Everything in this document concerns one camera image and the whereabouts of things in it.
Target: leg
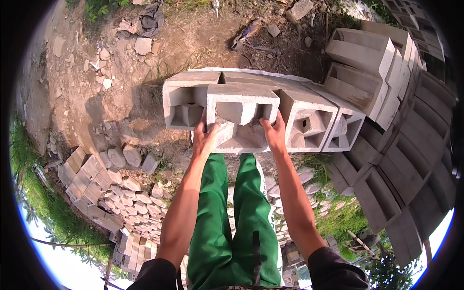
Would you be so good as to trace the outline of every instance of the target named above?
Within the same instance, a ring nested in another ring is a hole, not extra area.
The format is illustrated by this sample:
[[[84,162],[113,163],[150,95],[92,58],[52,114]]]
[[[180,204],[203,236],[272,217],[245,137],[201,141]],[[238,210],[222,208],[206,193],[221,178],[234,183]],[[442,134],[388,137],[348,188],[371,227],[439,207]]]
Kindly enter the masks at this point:
[[[190,242],[187,271],[193,290],[201,286],[202,289],[215,288],[210,276],[213,271],[223,269],[232,258],[232,235],[226,211],[227,186],[224,154],[210,154],[201,177],[197,221]]]
[[[261,258],[260,283],[262,286],[280,286],[281,276],[277,269],[279,244],[277,241],[271,205],[267,200],[261,165],[253,154],[240,156],[240,168],[234,190],[234,214],[237,231],[232,242],[234,265],[241,271],[235,275],[236,284],[254,284],[253,236],[259,232]]]

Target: soil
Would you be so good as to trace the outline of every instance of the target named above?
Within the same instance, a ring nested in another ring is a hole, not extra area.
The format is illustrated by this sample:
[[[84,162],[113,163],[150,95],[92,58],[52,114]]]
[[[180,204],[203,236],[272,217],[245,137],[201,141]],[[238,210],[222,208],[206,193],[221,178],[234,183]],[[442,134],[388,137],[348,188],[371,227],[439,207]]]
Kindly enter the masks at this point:
[[[217,66],[296,75],[321,83],[331,62],[324,53],[327,38],[335,26],[352,24],[340,11],[328,8],[331,0],[324,1],[314,1],[313,10],[298,25],[275,13],[292,5],[280,1],[221,1],[219,19],[210,6],[165,4],[164,26],[154,37],[161,43],[161,50],[157,55],[142,57],[134,50],[137,36],[114,33],[121,20],[137,16],[141,6],[114,9],[92,24],[85,18],[84,0],[71,10],[65,0],[60,0],[38,26],[25,56],[17,109],[47,163],[65,160],[77,146],[88,154],[98,154],[110,146],[132,143],[161,157],[164,165],[153,175],[129,166],[124,169],[126,173],[146,190],[153,183],[170,180],[170,191],[174,192],[189,164],[191,143],[189,132],[165,126],[161,97],[164,79],[185,69]],[[240,52],[232,51],[232,40],[259,16],[264,17],[263,27],[250,41],[268,50],[245,46]],[[281,31],[275,38],[266,29],[271,24]],[[60,58],[52,52],[57,36],[66,40]],[[304,43],[307,36],[313,39],[310,47]],[[85,60],[96,62],[99,48],[110,52],[105,75],[112,78],[113,86],[108,90],[96,81],[96,70],[90,67],[84,71]],[[150,59],[153,66],[148,66],[145,59]],[[56,95],[57,88],[62,95]],[[111,121],[117,124],[116,132],[105,129],[104,123]],[[47,150],[49,136],[57,139],[57,155]],[[256,156],[264,173],[276,177],[272,154]],[[293,154],[296,166],[301,156]],[[238,155],[227,155],[226,163],[233,183]],[[50,169],[47,175],[57,180],[56,169]]]

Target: hand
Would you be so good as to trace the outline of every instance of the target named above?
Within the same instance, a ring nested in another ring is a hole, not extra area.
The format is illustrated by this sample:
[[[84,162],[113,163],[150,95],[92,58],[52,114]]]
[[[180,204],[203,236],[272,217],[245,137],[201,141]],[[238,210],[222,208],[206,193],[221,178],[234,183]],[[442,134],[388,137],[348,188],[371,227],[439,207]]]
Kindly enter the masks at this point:
[[[193,158],[201,158],[206,161],[209,154],[213,150],[214,143],[216,142],[216,135],[221,128],[221,123],[214,123],[209,133],[206,130],[206,108],[203,109],[200,122],[193,130]]]
[[[285,123],[282,118],[282,114],[280,114],[280,110],[277,110],[277,118],[274,126],[271,126],[269,121],[264,118],[260,118],[259,123],[264,128],[266,141],[268,142],[271,151],[273,153],[286,152],[287,148],[285,146]]]

